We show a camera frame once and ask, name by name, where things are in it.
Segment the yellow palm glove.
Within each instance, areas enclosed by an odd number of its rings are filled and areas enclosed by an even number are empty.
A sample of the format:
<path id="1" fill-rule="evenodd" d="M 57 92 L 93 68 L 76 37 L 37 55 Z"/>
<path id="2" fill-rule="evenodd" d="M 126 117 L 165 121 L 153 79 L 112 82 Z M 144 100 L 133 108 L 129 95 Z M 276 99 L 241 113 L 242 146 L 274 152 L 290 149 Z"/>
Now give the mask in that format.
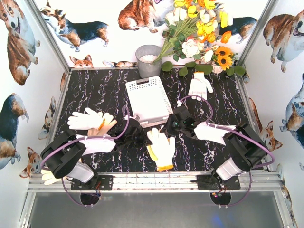
<path id="1" fill-rule="evenodd" d="M 152 145 L 147 146 L 149 156 L 156 164 L 157 171 L 167 171 L 173 168 L 173 157 L 175 155 L 175 138 L 160 133 L 157 128 L 147 132 L 148 139 Z"/>

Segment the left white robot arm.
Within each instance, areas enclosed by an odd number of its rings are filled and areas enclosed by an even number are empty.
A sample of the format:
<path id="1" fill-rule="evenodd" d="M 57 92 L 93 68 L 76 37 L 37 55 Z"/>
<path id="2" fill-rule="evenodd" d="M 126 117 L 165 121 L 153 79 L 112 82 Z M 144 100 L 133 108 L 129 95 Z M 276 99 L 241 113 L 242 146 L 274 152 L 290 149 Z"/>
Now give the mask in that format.
<path id="1" fill-rule="evenodd" d="M 91 153 L 114 153 L 125 147 L 152 145 L 144 129 L 135 119 L 124 121 L 121 127 L 109 130 L 103 136 L 75 135 L 68 130 L 61 133 L 41 153 L 41 166 L 47 166 L 56 179 L 63 177 L 79 181 L 81 188 L 94 189 L 99 183 L 98 173 L 80 162 L 83 155 Z"/>

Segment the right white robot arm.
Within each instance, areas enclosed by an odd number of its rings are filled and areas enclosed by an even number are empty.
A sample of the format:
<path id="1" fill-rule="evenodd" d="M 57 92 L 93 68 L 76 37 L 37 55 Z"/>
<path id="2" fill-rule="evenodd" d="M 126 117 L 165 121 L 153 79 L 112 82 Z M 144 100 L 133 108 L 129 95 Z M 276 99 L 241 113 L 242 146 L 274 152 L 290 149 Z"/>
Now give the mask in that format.
<path id="1" fill-rule="evenodd" d="M 194 140 L 224 145 L 230 157 L 212 172 L 212 179 L 219 183 L 251 171 L 270 153 L 248 123 L 235 126 L 201 122 L 195 120 L 185 106 L 177 107 L 169 115 L 160 132 L 167 136 L 183 133 Z"/>

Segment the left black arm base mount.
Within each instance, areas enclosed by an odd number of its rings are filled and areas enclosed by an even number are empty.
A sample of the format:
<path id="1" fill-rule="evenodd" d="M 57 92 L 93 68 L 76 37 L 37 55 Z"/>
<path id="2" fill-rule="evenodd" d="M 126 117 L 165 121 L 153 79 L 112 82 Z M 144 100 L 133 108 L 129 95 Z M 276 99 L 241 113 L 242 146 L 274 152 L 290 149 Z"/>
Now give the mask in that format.
<path id="1" fill-rule="evenodd" d="M 96 171 L 93 171 L 93 174 L 87 183 L 72 179 L 71 190 L 112 190 L 113 175 L 99 175 Z"/>

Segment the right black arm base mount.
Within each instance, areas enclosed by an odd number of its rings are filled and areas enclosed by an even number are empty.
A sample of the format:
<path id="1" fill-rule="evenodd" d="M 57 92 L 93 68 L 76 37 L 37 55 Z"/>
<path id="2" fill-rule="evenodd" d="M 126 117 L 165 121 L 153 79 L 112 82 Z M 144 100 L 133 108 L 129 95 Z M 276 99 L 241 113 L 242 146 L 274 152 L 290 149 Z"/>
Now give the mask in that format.
<path id="1" fill-rule="evenodd" d="M 190 180 L 195 183 L 199 190 L 239 190 L 238 176 L 242 170 L 238 167 L 224 166 L 223 164 L 211 171 L 211 174 L 196 175 L 196 179 Z"/>

